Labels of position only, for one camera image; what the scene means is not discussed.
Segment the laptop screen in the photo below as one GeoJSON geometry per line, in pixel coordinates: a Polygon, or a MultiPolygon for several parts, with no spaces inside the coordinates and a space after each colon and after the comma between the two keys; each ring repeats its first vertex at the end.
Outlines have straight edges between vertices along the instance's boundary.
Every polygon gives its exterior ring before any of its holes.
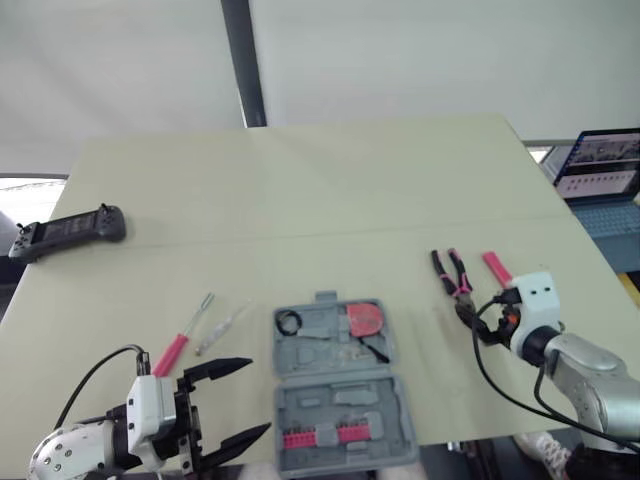
{"type": "Polygon", "coordinates": [[[582,132],[554,185],[567,200],[633,198],[640,190],[640,129],[582,132]]]}

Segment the laptop keyboard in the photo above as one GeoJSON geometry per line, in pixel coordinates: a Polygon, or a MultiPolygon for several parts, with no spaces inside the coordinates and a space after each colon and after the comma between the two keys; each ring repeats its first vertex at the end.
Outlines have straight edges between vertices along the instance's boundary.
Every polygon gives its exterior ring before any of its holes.
{"type": "Polygon", "coordinates": [[[640,233],[640,208],[633,204],[574,210],[592,237],[640,233]]]}

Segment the pink tool handle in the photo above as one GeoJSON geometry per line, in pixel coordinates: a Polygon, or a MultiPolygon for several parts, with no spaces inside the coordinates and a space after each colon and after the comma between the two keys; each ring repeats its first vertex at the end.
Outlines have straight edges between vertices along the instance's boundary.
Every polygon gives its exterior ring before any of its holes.
{"type": "Polygon", "coordinates": [[[316,446],[316,432],[287,433],[283,437],[285,450],[316,446]]]}
{"type": "Polygon", "coordinates": [[[482,254],[482,259],[498,279],[500,285],[502,285],[502,288],[507,288],[507,284],[513,277],[511,276],[509,271],[504,268],[504,265],[502,265],[502,262],[498,258],[498,255],[496,255],[496,252],[485,252],[482,254]]]}
{"type": "Polygon", "coordinates": [[[340,443],[361,442],[370,440],[371,433],[369,425],[355,425],[353,427],[340,427],[338,429],[338,439],[340,443]]]}
{"type": "Polygon", "coordinates": [[[171,373],[171,369],[175,365],[176,361],[180,357],[182,349],[189,341],[189,337],[186,337],[179,333],[176,338],[171,342],[167,349],[160,357],[160,361],[153,367],[152,375],[156,377],[166,377],[171,373]]]}

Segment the pink screwdriver handle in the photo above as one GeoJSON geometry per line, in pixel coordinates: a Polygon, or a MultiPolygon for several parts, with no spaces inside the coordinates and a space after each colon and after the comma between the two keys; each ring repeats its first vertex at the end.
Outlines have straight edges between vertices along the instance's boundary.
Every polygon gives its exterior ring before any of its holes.
{"type": "Polygon", "coordinates": [[[491,269],[496,279],[500,282],[502,288],[507,288],[507,284],[511,281],[511,274],[509,271],[504,268],[502,262],[498,258],[496,252],[485,252],[482,254],[482,258],[484,259],[487,266],[491,269]]]}
{"type": "Polygon", "coordinates": [[[151,372],[156,377],[166,377],[171,373],[171,369],[173,365],[180,357],[180,352],[189,341],[189,337],[186,337],[179,333],[176,335],[176,338],[171,342],[171,344],[167,347],[167,349],[160,357],[160,361],[153,367],[153,371],[151,372]]]}

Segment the pliers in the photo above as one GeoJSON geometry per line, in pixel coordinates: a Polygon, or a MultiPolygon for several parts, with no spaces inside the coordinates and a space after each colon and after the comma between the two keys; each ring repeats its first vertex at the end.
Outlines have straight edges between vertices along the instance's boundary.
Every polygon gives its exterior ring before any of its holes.
{"type": "Polygon", "coordinates": [[[437,250],[431,250],[431,261],[433,263],[433,268],[440,277],[440,280],[442,280],[445,291],[448,295],[456,299],[456,314],[469,328],[471,328],[472,322],[475,319],[477,322],[476,329],[478,332],[478,338],[480,338],[480,340],[482,340],[486,345],[495,345],[496,343],[499,343],[499,339],[495,332],[490,331],[487,324],[480,318],[477,318],[476,306],[471,299],[473,287],[469,282],[467,271],[464,268],[464,263],[462,262],[462,258],[460,258],[460,254],[458,254],[458,251],[455,248],[450,248],[448,253],[458,274],[457,284],[443,268],[437,250]]]}

